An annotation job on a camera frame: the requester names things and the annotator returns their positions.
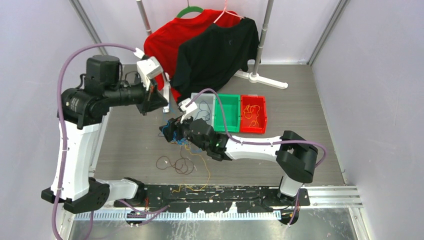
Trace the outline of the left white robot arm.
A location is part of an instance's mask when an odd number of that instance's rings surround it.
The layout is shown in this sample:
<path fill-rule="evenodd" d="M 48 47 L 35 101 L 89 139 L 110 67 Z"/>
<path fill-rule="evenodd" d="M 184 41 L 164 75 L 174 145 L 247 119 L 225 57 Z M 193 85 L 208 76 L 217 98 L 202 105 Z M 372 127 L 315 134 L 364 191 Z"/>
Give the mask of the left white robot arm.
<path fill-rule="evenodd" d="M 41 192 L 43 200 L 61 203 L 73 214 L 99 210 L 110 201 L 123 200 L 135 207 L 145 202 L 145 185 L 139 180 L 100 180 L 89 175 L 98 133 L 112 107 L 135 105 L 146 115 L 169 103 L 155 81 L 163 72 L 159 61 L 144 55 L 136 65 L 134 83 L 129 83 L 119 58 L 94 55 L 87 59 L 79 85 L 61 94 L 60 145 L 65 157 L 58 159 L 51 187 Z"/>

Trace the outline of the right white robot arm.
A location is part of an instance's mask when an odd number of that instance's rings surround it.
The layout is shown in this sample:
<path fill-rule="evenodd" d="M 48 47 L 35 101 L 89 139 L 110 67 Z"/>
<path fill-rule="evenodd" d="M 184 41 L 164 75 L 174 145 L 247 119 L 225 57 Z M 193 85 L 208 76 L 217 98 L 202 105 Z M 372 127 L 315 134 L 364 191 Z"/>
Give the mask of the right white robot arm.
<path fill-rule="evenodd" d="M 245 138 L 217 132 L 205 120 L 192 118 L 171 118 L 159 130 L 167 142 L 189 142 L 216 161 L 252 159 L 278 164 L 283 176 L 277 198 L 286 206 L 297 199 L 302 185 L 314 179 L 317 145 L 290 130 L 271 138 Z"/>

